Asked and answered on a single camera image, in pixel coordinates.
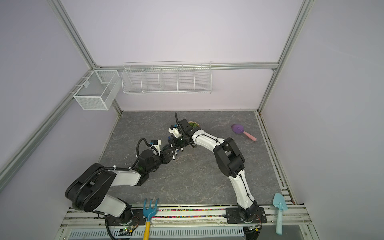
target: black cable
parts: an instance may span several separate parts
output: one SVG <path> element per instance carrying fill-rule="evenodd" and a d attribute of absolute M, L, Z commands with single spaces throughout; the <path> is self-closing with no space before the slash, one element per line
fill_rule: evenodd
<path fill-rule="evenodd" d="M 247 190 L 247 186 L 245 185 L 245 182 L 244 182 L 244 180 L 243 180 L 243 176 L 241 176 L 241 174 L 237 174 L 237 173 L 236 173 L 236 175 L 240 176 L 241 181 L 242 181 L 243 184 L 244 184 L 245 192 L 247 193 L 247 196 L 248 196 L 249 200 L 251 200 L 251 202 L 253 202 L 253 200 L 252 200 L 251 197 L 249 196 L 249 193 L 248 193 L 248 190 Z"/>
<path fill-rule="evenodd" d="M 204 136 L 204 133 L 200 134 L 200 135 L 197 135 L 198 136 Z M 196 144 L 196 147 L 197 147 L 197 137 L 195 138 L 195 144 Z M 192 146 L 192 145 L 191 145 Z M 192 146 L 193 147 L 193 146 Z"/>
<path fill-rule="evenodd" d="M 97 174 L 99 174 L 100 172 L 102 171 L 105 171 L 105 170 L 121 170 L 121 171 L 129 171 L 128 168 L 123 168 L 123 167 L 102 167 L 98 170 L 96 170 L 95 172 L 93 172 L 87 179 L 85 179 L 85 181 L 83 182 L 83 184 L 79 187 L 79 189 L 77 190 L 75 196 L 73 197 L 73 200 L 72 200 L 72 208 L 76 209 L 76 210 L 81 210 L 81 208 L 79 208 L 77 206 L 77 200 L 79 199 L 79 196 L 80 196 L 80 193 L 83 191 L 84 187 L 89 184 L 91 182 L 91 179 L 96 176 Z"/>
<path fill-rule="evenodd" d="M 140 139 L 140 140 L 138 141 L 138 143 L 137 143 L 137 145 L 136 145 L 136 155 L 137 155 L 137 158 L 136 158 L 136 161 L 132 164 L 131 168 L 133 168 L 134 166 L 136 166 L 137 162 L 139 161 L 139 155 L 140 155 L 140 153 L 139 153 L 139 146 L 140 146 L 140 143 L 141 143 L 142 141 L 144 141 L 144 143 L 145 143 L 148 147 L 151 147 L 151 146 L 148 144 L 148 142 L 147 142 L 147 140 L 146 140 L 145 138 L 142 138 L 142 139 Z"/>
<path fill-rule="evenodd" d="M 109 235 L 109 237 L 112 239 L 112 240 L 117 240 L 111 233 L 111 230 L 109 229 L 108 227 L 108 222 L 107 222 L 107 218 L 105 218 L 105 227 L 107 228 L 107 233 Z"/>
<path fill-rule="evenodd" d="M 240 219 L 238 219 L 238 218 L 235 218 L 234 216 L 231 216 L 231 215 L 224 215 L 225 217 L 231 217 L 231 218 L 233 218 L 233 219 L 235 219 L 235 220 L 237 220 L 237 221 L 240 221 L 240 222 L 243 222 L 244 220 L 240 220 Z"/>
<path fill-rule="evenodd" d="M 145 138 L 140 139 L 140 140 L 138 141 L 137 145 L 136 145 L 136 154 L 137 154 L 137 156 L 140 155 L 140 154 L 139 154 L 139 146 L 140 146 L 141 141 L 144 141 L 144 143 L 145 143 L 148 147 L 151 147 L 151 146 L 148 144 L 148 142 L 147 142 L 147 140 L 146 140 Z"/>
<path fill-rule="evenodd" d="M 95 214 L 99 214 L 99 215 L 100 215 L 100 214 L 103 214 L 103 215 L 105 214 L 104 212 L 101 212 L 101 211 L 95 211 L 95 210 L 93 210 L 93 211 L 91 211 L 91 212 L 93 212 L 93 213 L 95 213 Z"/>
<path fill-rule="evenodd" d="M 175 119 L 176 119 L 176 125 L 177 125 L 177 129 L 179 130 L 179 132 L 180 132 L 180 130 L 182 131 L 182 135 L 184 136 L 185 135 L 185 132 L 184 132 L 184 130 L 181 128 L 181 124 L 180 124 L 180 122 L 179 122 L 179 119 L 177 118 L 177 113 L 175 113 Z"/>
<path fill-rule="evenodd" d="M 191 147 L 193 147 L 193 148 L 197 148 L 197 144 L 196 145 L 193 145 L 193 144 L 191 144 L 191 142 L 189 142 L 188 143 Z"/>
<path fill-rule="evenodd" d="M 152 149 L 152 148 L 156 151 L 157 155 L 160 156 L 160 154 L 159 154 L 159 152 L 157 151 L 157 149 L 155 148 L 155 146 L 152 145 L 152 146 L 151 146 L 151 149 Z"/>
<path fill-rule="evenodd" d="M 236 175 L 240 176 L 241 181 L 243 182 L 243 185 L 244 185 L 244 188 L 245 188 L 245 192 L 247 193 L 247 196 L 248 196 L 249 200 L 251 200 L 251 202 L 255 203 L 255 201 L 252 200 L 251 197 L 249 196 L 249 193 L 248 193 L 248 190 L 247 190 L 247 186 L 245 185 L 245 182 L 244 182 L 244 180 L 243 180 L 243 176 L 242 176 L 241 174 L 237 174 L 237 173 L 236 173 Z M 259 231 L 261 231 L 261 229 L 262 229 L 262 221 L 261 221 L 261 218 L 259 218 L 258 215 L 256 215 L 256 217 L 259 219 L 259 222 L 260 222 L 260 230 L 259 230 Z"/>
<path fill-rule="evenodd" d="M 209 137 L 210 139 L 213 139 L 213 140 L 215 140 L 216 142 L 219 143 L 218 139 L 214 139 L 213 137 L 210 137 L 210 136 L 208 136 L 208 135 L 205 135 L 204 133 L 202 133 L 201 135 L 206 136 L 206 137 Z"/>

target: vent grille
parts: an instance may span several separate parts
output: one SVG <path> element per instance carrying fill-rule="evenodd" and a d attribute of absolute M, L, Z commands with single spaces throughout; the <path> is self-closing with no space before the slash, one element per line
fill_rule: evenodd
<path fill-rule="evenodd" d="M 112 231 L 115 238 L 142 239 L 145 228 L 138 228 L 133 235 L 119 236 L 119 228 Z M 243 237 L 243 227 L 161 227 L 151 228 L 149 238 L 201 238 L 201 237 Z M 72 239 L 109 239 L 105 229 L 73 229 L 69 240 Z"/>

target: light blue toy trowel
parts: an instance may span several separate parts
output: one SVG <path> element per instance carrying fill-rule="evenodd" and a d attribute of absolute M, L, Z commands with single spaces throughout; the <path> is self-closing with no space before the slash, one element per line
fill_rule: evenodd
<path fill-rule="evenodd" d="M 273 205 L 279 209 L 277 214 L 276 233 L 283 234 L 283 211 L 288 210 L 284 197 L 280 193 L 276 193 L 273 198 Z"/>

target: pink handle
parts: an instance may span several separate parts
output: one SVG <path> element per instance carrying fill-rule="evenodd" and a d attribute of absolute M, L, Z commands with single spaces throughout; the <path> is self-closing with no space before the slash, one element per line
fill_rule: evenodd
<path fill-rule="evenodd" d="M 256 141 L 256 138 L 254 136 L 252 136 L 251 134 L 247 133 L 246 131 L 243 132 L 247 137 L 249 137 L 250 139 Z"/>

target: white wire shelf basket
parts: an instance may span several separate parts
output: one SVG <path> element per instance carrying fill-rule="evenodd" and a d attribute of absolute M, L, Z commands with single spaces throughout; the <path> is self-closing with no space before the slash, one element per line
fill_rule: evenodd
<path fill-rule="evenodd" d="M 120 88 L 116 70 L 94 70 L 73 97 L 84 110 L 108 110 Z"/>
<path fill-rule="evenodd" d="M 211 93 L 210 62 L 124 63 L 126 94 Z"/>

